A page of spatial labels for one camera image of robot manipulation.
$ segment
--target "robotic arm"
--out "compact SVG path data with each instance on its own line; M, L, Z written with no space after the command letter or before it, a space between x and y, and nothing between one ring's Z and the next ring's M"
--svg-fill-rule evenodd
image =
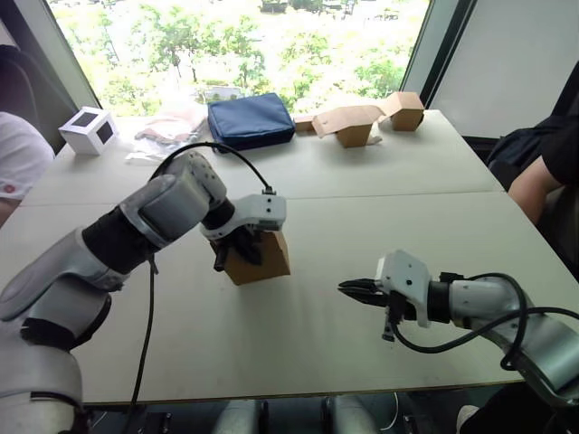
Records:
M450 347L412 344L402 336L398 324L403 319L416 320L421 327L429 327L431 321L452 321L457 327L479 330L507 354L519 328L520 304L514 284L512 278L493 273L474 279L442 273L439 281L432 280L424 263L397 250L379 260L374 279L349 280L338 289L362 303L385 307L384 340L393 342L397 337L416 351L441 353ZM551 316L529 315L524 339L514 348L510 363L547 404L576 417L579 335L573 329Z
M81 373L70 350L103 323L109 293L199 222L217 246L216 270L230 247L260 264L256 236L279 230L285 216L285 199L274 193L229 201L209 163L192 152L50 247L0 296L0 432L84 432Z

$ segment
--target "blue pouch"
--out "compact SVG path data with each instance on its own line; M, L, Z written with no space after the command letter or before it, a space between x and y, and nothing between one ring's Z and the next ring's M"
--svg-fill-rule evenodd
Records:
M209 104L209 128L215 141L237 150L291 140L296 127L275 93Z

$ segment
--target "window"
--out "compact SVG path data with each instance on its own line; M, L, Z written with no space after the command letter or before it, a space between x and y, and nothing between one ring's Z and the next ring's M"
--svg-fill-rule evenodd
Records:
M428 0L51 0L103 107L278 93L288 110L383 98L401 86Z

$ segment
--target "person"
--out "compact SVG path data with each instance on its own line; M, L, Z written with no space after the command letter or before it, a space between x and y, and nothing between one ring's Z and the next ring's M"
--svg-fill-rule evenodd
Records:
M541 155L511 184L508 195L537 224L549 193L562 185L579 185L579 117L575 122L543 137Z
M51 146L32 125L0 112L0 228L53 159Z

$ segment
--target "floor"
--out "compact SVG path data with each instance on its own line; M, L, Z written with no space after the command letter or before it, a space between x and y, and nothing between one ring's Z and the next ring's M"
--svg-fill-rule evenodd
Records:
M396 423L384 432L404 434L403 416L412 416L419 424L418 434L451 434L455 432L456 415L465 404L483 405L498 386L478 387L454 391L399 393L400 410ZM392 393L359 395L364 407L371 413L378 428L393 420L395 401ZM270 434L322 434L322 397L283 398L267 400L269 404L268 430ZM157 434L160 430L142 429L146 413L170 412L170 429L164 434L211 433L217 418L227 402L199 402L191 404L150 405L135 419L131 434ZM102 416L95 411L93 424ZM95 434L120 433L125 421L122 413L109 411L98 421Z

